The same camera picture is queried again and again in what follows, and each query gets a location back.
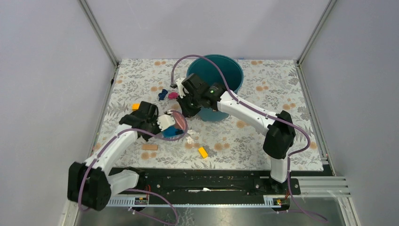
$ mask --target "table surface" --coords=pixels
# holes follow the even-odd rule
[[[180,110],[176,100],[158,100],[162,89],[171,91],[170,72],[174,59],[124,59],[115,79],[99,137],[93,150],[98,150],[116,129],[119,120],[131,113],[133,103],[154,103],[164,112]],[[185,77],[193,60],[183,60],[175,70],[175,78]],[[303,128],[311,137],[308,150],[291,158],[292,170],[322,170],[322,163],[315,141],[309,111],[305,104],[300,81],[293,60],[237,60],[244,71],[244,81],[238,95],[266,110],[288,111],[294,124]],[[205,122],[199,117],[188,119],[190,129],[198,132],[186,139],[162,141],[138,139],[117,160],[117,167],[157,167],[194,169],[243,169],[270,170],[270,157],[263,151],[264,136],[245,122],[229,116],[220,122]],[[157,151],[144,151],[142,144],[157,144]],[[297,131],[290,152],[306,145],[305,137]],[[208,157],[198,152],[204,147]]]

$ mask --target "orange flower pattern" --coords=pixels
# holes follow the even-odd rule
[[[94,150],[98,150],[112,135],[121,117],[131,112],[134,103],[148,101],[158,106],[160,114],[168,109],[181,111],[175,100],[158,100],[162,89],[169,92],[170,71],[176,60],[124,59],[115,79],[110,102]],[[183,60],[175,71],[175,78],[185,77],[192,59]],[[244,72],[244,81],[238,95],[268,111],[288,111],[294,123],[311,136],[311,146],[292,159],[292,170],[322,170],[318,145],[315,142],[310,115],[304,102],[301,84],[292,60],[238,60]],[[187,119],[189,128],[198,132],[176,142],[150,139],[158,150],[141,149],[142,138],[129,146],[116,162],[118,167],[159,167],[186,169],[247,169],[270,170],[270,158],[263,151],[264,136],[244,121],[230,116],[218,123],[202,121],[199,117]],[[304,136],[297,132],[290,151],[306,145]],[[208,157],[203,159],[198,148],[204,147]]]

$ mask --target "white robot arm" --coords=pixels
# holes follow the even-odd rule
[[[245,103],[252,108],[264,112],[267,115],[281,118],[291,122],[291,115],[282,111],[277,114],[262,109],[234,94],[238,99],[233,99],[225,87],[219,83],[212,86],[205,83],[196,74],[176,80],[179,90],[177,101],[182,108],[185,117],[196,115],[201,107],[212,108],[233,115],[255,127],[265,136],[263,150],[271,157],[271,178],[283,183],[287,179],[287,151],[293,145],[295,131],[284,123],[269,119],[253,110],[245,107]]]
[[[110,175],[111,169],[122,153],[139,137],[145,140],[175,125],[174,118],[169,114],[158,117],[157,106],[142,101],[137,111],[125,115],[119,126],[105,144],[93,153],[83,163],[74,162],[69,168],[68,199],[78,201],[95,210],[102,210],[110,197],[139,183],[141,170],[129,168],[117,174]],[[80,190],[85,173],[88,172],[84,189]]]

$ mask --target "enclosure wall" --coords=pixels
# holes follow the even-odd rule
[[[88,0],[116,57],[297,59],[328,0]]]
[[[303,63],[362,225],[396,225],[399,2],[338,1]]]
[[[0,225],[57,225],[113,70],[78,1],[0,2]]]

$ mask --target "blue bucket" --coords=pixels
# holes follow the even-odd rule
[[[214,62],[222,71],[226,78],[229,88],[237,94],[244,80],[244,73],[240,65],[233,59],[219,54],[211,54],[204,56]],[[198,58],[188,68],[187,76],[197,74],[202,80],[212,86],[213,83],[219,82],[223,84],[223,79],[217,69],[210,62]],[[214,112],[211,108],[202,108],[198,113],[203,121],[220,121],[229,115],[223,112]]]

